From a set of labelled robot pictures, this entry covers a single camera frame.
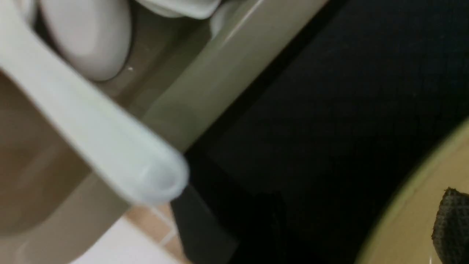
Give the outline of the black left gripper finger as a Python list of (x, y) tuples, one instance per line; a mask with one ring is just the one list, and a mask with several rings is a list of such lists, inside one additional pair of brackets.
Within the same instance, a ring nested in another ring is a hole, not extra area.
[(432, 242), (443, 264), (469, 262), (469, 196), (447, 188), (439, 203)]

